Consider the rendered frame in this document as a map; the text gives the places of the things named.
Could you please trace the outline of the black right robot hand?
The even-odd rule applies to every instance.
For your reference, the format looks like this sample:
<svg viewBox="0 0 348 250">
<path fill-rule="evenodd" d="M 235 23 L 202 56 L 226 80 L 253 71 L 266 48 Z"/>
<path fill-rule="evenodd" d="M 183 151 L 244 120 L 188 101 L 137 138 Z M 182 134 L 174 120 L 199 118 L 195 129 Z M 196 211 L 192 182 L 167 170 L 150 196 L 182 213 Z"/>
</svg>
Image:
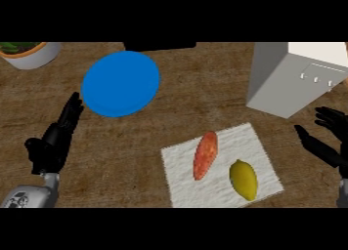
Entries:
<svg viewBox="0 0 348 250">
<path fill-rule="evenodd" d="M 337 169 L 340 178 L 348 179 L 348 113 L 327 106 L 316 107 L 315 112 L 315 124 L 328 131 L 333 139 L 321 140 L 296 124 L 300 144 L 304 150 Z"/>
</svg>

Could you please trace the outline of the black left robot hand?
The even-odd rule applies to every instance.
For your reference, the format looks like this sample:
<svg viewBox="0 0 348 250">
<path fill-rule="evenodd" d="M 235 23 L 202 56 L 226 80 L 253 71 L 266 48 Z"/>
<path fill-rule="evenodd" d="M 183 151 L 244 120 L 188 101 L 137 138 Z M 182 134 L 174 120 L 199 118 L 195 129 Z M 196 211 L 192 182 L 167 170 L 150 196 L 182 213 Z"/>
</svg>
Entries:
<svg viewBox="0 0 348 250">
<path fill-rule="evenodd" d="M 82 111 L 82 100 L 79 93 L 75 92 L 66 101 L 59 119 L 47 127 L 42 137 L 26 139 L 25 147 L 34 175 L 57 173 L 62 170 Z"/>
</svg>

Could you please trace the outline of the grey boxy shelf unit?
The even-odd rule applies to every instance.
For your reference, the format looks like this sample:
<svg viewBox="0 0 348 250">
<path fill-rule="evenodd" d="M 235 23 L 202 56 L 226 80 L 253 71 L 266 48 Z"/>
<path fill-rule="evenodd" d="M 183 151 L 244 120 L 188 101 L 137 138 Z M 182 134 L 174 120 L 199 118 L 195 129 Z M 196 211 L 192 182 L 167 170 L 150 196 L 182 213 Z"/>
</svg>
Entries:
<svg viewBox="0 0 348 250">
<path fill-rule="evenodd" d="M 346 78 L 343 42 L 257 42 L 247 107 L 288 118 Z"/>
</svg>

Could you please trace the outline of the yellow lemon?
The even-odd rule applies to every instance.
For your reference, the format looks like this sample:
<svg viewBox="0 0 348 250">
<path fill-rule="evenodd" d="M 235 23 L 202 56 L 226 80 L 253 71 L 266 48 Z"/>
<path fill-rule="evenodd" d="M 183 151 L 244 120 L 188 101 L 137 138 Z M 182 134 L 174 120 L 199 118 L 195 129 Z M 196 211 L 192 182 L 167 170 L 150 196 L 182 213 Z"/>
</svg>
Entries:
<svg viewBox="0 0 348 250">
<path fill-rule="evenodd" d="M 242 160 L 236 160 L 229 167 L 229 181 L 232 188 L 248 201 L 257 197 L 257 174 L 253 166 Z"/>
</svg>

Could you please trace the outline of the white fringed placemat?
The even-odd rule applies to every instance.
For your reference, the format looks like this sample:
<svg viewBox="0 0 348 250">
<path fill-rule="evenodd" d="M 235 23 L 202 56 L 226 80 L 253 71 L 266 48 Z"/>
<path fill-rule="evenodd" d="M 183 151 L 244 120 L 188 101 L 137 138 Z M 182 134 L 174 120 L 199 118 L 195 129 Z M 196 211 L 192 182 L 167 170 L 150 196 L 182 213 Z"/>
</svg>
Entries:
<svg viewBox="0 0 348 250">
<path fill-rule="evenodd" d="M 217 135 L 217 155 L 202 179 L 193 179 L 193 158 L 199 138 L 161 150 L 170 202 L 174 208 L 245 207 L 284 191 L 260 138 L 250 123 L 222 131 Z M 257 197 L 248 201 L 235 191 L 229 181 L 229 167 L 245 161 L 257 174 Z"/>
</svg>

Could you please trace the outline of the blue round plate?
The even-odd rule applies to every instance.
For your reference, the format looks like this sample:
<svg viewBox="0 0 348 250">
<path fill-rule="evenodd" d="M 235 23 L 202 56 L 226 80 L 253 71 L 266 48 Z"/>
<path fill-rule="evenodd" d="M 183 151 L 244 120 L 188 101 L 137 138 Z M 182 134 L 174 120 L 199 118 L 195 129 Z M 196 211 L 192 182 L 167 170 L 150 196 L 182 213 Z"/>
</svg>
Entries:
<svg viewBox="0 0 348 250">
<path fill-rule="evenodd" d="M 118 51 L 96 60 L 81 85 L 88 109 L 103 117 L 122 117 L 150 103 L 159 87 L 159 71 L 152 58 Z"/>
</svg>

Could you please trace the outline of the orange sweet potato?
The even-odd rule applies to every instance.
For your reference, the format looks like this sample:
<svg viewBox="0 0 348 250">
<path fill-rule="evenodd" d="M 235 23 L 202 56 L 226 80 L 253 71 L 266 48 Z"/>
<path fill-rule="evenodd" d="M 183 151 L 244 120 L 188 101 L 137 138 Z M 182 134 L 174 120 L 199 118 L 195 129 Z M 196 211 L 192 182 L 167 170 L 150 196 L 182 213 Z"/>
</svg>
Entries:
<svg viewBox="0 0 348 250">
<path fill-rule="evenodd" d="M 217 136 L 213 131 L 204 133 L 193 157 L 193 179 L 202 179 L 217 154 Z"/>
</svg>

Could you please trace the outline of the white potted plant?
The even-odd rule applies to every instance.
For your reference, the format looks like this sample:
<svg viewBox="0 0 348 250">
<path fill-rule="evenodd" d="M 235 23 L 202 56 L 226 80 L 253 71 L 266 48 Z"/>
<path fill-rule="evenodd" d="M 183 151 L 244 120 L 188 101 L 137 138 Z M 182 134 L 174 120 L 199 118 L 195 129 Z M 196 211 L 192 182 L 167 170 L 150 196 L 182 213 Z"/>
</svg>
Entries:
<svg viewBox="0 0 348 250">
<path fill-rule="evenodd" d="M 17 69 L 37 69 L 48 64 L 59 55 L 60 42 L 41 42 L 34 48 L 19 54 L 4 54 L 0 57 Z"/>
</svg>

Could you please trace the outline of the black flat appliance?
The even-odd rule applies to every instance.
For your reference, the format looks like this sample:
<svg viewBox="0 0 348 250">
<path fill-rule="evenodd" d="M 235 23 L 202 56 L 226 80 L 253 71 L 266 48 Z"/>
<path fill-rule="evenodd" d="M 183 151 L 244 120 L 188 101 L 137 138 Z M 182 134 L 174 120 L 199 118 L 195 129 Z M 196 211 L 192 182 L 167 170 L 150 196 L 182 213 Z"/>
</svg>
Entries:
<svg viewBox="0 0 348 250">
<path fill-rule="evenodd" d="M 158 50 L 174 50 L 193 48 L 196 46 L 195 42 L 158 42 L 158 43 L 143 43 L 143 42 L 125 42 L 124 47 L 127 51 L 158 51 Z"/>
</svg>

